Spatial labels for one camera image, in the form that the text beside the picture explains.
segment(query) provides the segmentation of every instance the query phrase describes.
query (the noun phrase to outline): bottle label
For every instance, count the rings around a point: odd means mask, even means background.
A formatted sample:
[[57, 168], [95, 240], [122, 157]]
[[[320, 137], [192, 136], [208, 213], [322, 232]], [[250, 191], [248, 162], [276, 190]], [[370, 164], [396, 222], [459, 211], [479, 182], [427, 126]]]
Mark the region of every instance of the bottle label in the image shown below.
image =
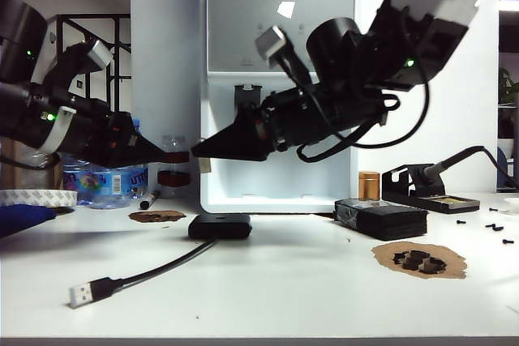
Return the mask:
[[148, 186], [148, 168], [133, 168], [131, 170], [130, 184], [136, 188]]
[[63, 172], [63, 189], [83, 193], [96, 189], [92, 174], [88, 171]]
[[126, 172], [116, 173], [94, 173], [95, 191], [98, 194], [110, 195], [130, 195], [130, 174]]

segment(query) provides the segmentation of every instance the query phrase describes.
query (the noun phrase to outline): black cable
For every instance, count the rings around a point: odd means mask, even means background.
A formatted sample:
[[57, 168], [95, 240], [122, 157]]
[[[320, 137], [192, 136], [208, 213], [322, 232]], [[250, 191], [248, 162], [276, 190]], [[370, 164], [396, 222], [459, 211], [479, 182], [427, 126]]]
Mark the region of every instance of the black cable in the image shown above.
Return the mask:
[[366, 101], [368, 103], [379, 103], [381, 101], [385, 102], [386, 100], [395, 100], [396, 104], [394, 104], [390, 107], [386, 107], [386, 109], [388, 111], [393, 111], [395, 109], [398, 109], [400, 107], [400, 99], [398, 98], [397, 95], [385, 93], [385, 94], [382, 94], [382, 96], [369, 97], [369, 96], [366, 96], [366, 94], [362, 93], [363, 87], [362, 87], [362, 83], [360, 80], [359, 69], [361, 66], [360, 59], [362, 58], [363, 53], [366, 51], [366, 49], [364, 48], [365, 46], [367, 46], [365, 44], [365, 41], [361, 41], [360, 45], [357, 48], [357, 53], [354, 55], [353, 61], [351, 63], [350, 91], [354, 94], [354, 96], [357, 99], [359, 99], [360, 101]]
[[423, 68], [422, 60], [418, 56], [418, 53], [416, 52], [416, 48], [414, 47], [413, 42], [411, 42], [411, 39], [409, 37], [409, 32], [407, 30], [407, 26], [405, 24], [405, 18], [409, 14], [409, 7], [404, 8], [401, 13], [400, 17], [400, 28], [401, 28], [401, 34], [404, 39], [405, 44], [407, 45], [407, 48], [410, 50], [411, 54], [413, 55], [414, 62], [416, 64], [416, 67], [418, 69], [418, 73], [420, 74], [420, 77], [423, 81], [423, 87], [425, 92], [425, 97], [423, 101], [423, 108], [422, 113], [420, 114], [420, 117], [418, 118], [417, 122], [414, 124], [413, 128], [407, 132], [407, 134], [402, 135], [398, 139], [394, 139], [393, 141], [384, 142], [384, 143], [374, 143], [374, 144], [362, 144], [362, 143], [356, 143], [355, 147], [360, 147], [362, 149], [378, 149], [382, 147], [390, 147], [397, 145], [399, 143], [402, 143], [409, 139], [414, 133], [418, 131], [420, 126], [423, 124], [423, 121], [425, 120], [425, 117], [427, 115], [427, 111], [429, 109], [429, 102], [431, 99], [431, 91], [429, 88], [429, 83], [427, 81], [427, 75], [425, 72], [425, 69]]
[[158, 267], [156, 269], [152, 269], [151, 271], [146, 271], [139, 275], [128, 277], [127, 279], [122, 279], [122, 284], [123, 285], [132, 284], [137, 281], [141, 281], [144, 279], [149, 279], [154, 276], [158, 276], [165, 271], [178, 267], [178, 266], [182, 265], [183, 263], [186, 263], [187, 261], [192, 260], [194, 257], [196, 257], [199, 254], [202, 254], [205, 250], [207, 250], [208, 248], [213, 246], [215, 243], [217, 243], [216, 238], [210, 239], [209, 241], [204, 242], [202, 245], [194, 248], [189, 253], [184, 254], [182, 257], [179, 257], [179, 258], [171, 261], [170, 263], [162, 265], [161, 267]]
[[50, 156], [52, 157], [52, 160], [44, 166], [23, 164], [21, 162], [12, 160], [11, 158], [8, 158], [8, 157], [2, 156], [2, 155], [0, 155], [0, 162], [3, 162], [4, 164], [8, 164], [11, 166], [15, 166], [16, 168], [22, 168], [22, 169], [28, 169], [28, 170], [48, 170], [48, 169], [52, 169], [54, 166], [59, 164], [59, 161], [60, 161], [58, 153], [53, 153]]
[[345, 141], [340, 141], [335, 146], [332, 146], [328, 150], [318, 155], [309, 157], [303, 153], [304, 148], [308, 146], [307, 143], [304, 143], [303, 145], [299, 146], [296, 150], [296, 153], [298, 154], [299, 159], [303, 162], [312, 163], [322, 161], [325, 158], [329, 158], [337, 154], [338, 152], [342, 152], [344, 149], [350, 147], [354, 142], [361, 139], [375, 124], [376, 121], [363, 123], [361, 126], [357, 128], [357, 130], [355, 130], [347, 138], [345, 138]]
[[171, 261], [170, 263], [152, 269], [151, 271], [146, 271], [144, 273], [140, 273], [139, 275], [128, 277], [126, 279], [112, 280], [109, 277], [104, 277], [102, 279], [90, 281], [77, 287], [72, 287], [69, 289], [69, 294], [71, 297], [70, 306], [71, 308], [77, 308], [94, 301], [106, 299], [107, 297], [112, 296], [114, 292], [117, 292], [118, 289], [128, 288], [138, 284], [139, 282], [149, 280], [154, 276], [158, 276], [165, 271], [171, 270], [182, 265], [183, 263], [186, 263], [187, 261], [192, 260], [194, 257], [203, 253], [205, 250], [215, 245], [216, 243], [217, 239], [212, 238], [204, 242], [202, 245], [194, 248], [189, 253], [184, 254], [182, 257]]
[[[400, 17], [401, 35], [402, 35], [402, 38], [403, 38], [406, 46], [408, 47], [408, 49], [410, 50], [411, 54], [413, 55], [413, 57], [415, 59], [415, 64], [418, 69], [418, 73], [420, 74], [420, 77], [422, 78], [424, 92], [425, 92], [422, 112], [421, 112], [420, 117], [418, 118], [417, 122], [413, 126], [413, 128], [410, 131], [408, 131], [407, 134], [402, 135], [400, 138], [394, 139], [393, 141], [389, 141], [389, 142], [385, 142], [385, 143], [375, 143], [375, 144], [357, 143], [356, 141], [359, 140], [361, 137], [357, 138], [356, 135], [361, 134], [361, 133], [362, 133], [362, 135], [365, 135], [367, 133], [367, 131], [370, 130], [371, 127], [373, 127], [376, 124], [376, 122], [368, 122], [367, 125], [369, 126], [369, 128], [366, 129], [366, 127], [363, 127], [361, 129], [361, 127], [359, 127], [358, 128], [359, 132], [357, 134], [355, 134], [355, 131], [354, 131], [354, 133], [351, 133], [349, 137], [344, 137], [335, 129], [333, 124], [329, 121], [328, 116], [322, 109], [322, 107], [321, 107], [319, 101], [317, 100], [317, 98], [315, 97], [314, 93], [311, 92], [304, 83], [300, 83], [299, 80], [295, 77], [295, 75], [292, 72], [290, 72], [290, 69], [285, 69], [285, 68], [288, 68], [287, 66], [281, 66], [284, 68], [285, 73], [287, 73], [287, 75], [292, 79], [292, 81], [294, 81], [294, 83], [299, 88], [302, 89], [302, 91], [305, 93], [305, 95], [307, 95], [312, 100], [312, 103], [314, 104], [315, 109], [317, 109], [319, 116], [325, 123], [326, 127], [330, 130], [331, 134], [340, 140], [340, 143], [338, 143], [334, 147], [331, 147], [327, 151], [320, 153], [317, 156], [312, 156], [312, 157], [308, 157], [302, 152], [303, 149], [307, 146], [307, 144], [305, 143], [305, 144], [301, 145], [300, 147], [298, 147], [298, 149], [297, 149], [297, 154], [298, 154], [299, 159], [303, 160], [304, 162], [317, 162], [317, 161], [323, 160], [324, 158], [333, 156], [334, 154], [341, 152], [342, 150], [344, 150], [348, 147], [351, 147], [351, 146], [364, 148], [364, 149], [391, 147], [391, 146], [394, 146], [394, 145], [397, 145], [399, 143], [406, 141], [412, 135], [414, 135], [416, 133], [416, 131], [418, 131], [418, 129], [423, 124], [423, 121], [425, 120], [425, 117], [427, 115], [427, 111], [429, 109], [429, 103], [430, 103], [430, 99], [431, 99], [431, 94], [430, 94], [430, 88], [429, 88], [429, 83], [427, 81], [427, 75], [426, 75], [425, 69], [423, 68], [422, 61], [416, 52], [416, 48], [414, 47], [413, 42], [411, 42], [411, 39], [409, 37], [409, 32], [408, 32], [406, 24], [405, 24], [405, 18], [407, 17], [408, 14], [409, 14], [409, 8], [406, 7], [402, 11], [401, 17]], [[354, 69], [354, 73], [352, 74], [351, 79], [354, 80], [354, 85], [355, 85], [355, 84], [359, 83], [359, 81], [356, 80], [356, 78], [355, 78], [356, 74], [358, 73], [358, 67], [353, 66], [353, 69]], [[356, 88], [352, 88], [352, 89], [354, 92], [358, 92], [358, 90]], [[396, 96], [394, 94], [384, 94], [382, 98], [376, 98], [376, 99], [369, 99], [365, 96], [360, 96], [360, 98], [362, 98], [362, 100], [368, 100], [368, 101], [369, 100], [373, 100], [373, 101], [394, 100], [394, 101], [396, 101], [396, 103], [394, 105], [386, 107], [386, 109], [388, 111], [394, 111], [394, 110], [398, 109], [401, 105], [401, 102], [398, 99], [398, 96]]]
[[508, 172], [505, 172], [503, 168], [500, 167], [500, 165], [497, 163], [497, 161], [495, 160], [495, 158], [492, 156], [492, 154], [486, 149], [484, 148], [483, 146], [481, 146], [481, 152], [485, 153], [487, 155], [487, 157], [490, 159], [491, 163], [495, 166], [495, 168], [503, 175], [505, 176], [511, 183], [513, 186], [515, 186], [516, 190], [519, 190], [519, 184], [516, 182], [515, 178], [513, 177], [510, 177], [508, 175]]

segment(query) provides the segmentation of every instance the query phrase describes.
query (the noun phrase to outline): green led light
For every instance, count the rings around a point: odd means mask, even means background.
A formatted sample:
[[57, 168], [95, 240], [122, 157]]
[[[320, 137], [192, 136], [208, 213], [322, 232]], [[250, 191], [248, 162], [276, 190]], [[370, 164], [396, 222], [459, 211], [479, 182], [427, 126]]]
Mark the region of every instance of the green led light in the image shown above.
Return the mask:
[[413, 65], [414, 65], [414, 59], [413, 58], [408, 58], [408, 59], [405, 60], [405, 67], [406, 68], [411, 68]]

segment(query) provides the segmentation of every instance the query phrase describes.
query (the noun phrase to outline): small black parts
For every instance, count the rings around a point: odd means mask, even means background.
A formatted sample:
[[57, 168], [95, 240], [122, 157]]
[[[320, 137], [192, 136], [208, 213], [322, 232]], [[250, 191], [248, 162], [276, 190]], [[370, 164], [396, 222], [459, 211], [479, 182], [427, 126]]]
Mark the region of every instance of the small black parts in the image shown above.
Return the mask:
[[421, 250], [395, 253], [392, 260], [395, 265], [402, 265], [402, 269], [406, 269], [407, 271], [419, 271], [426, 275], [442, 273], [447, 266], [441, 259], [431, 257], [429, 253]]

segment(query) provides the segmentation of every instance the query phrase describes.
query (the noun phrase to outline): black box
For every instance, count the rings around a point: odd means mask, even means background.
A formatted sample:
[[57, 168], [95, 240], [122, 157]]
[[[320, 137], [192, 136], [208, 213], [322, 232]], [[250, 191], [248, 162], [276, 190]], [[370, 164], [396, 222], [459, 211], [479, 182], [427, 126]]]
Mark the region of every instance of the black box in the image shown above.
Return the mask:
[[189, 238], [240, 239], [251, 233], [248, 214], [200, 214], [189, 224]]
[[427, 232], [427, 211], [383, 200], [335, 202], [335, 220], [381, 241], [417, 237]]

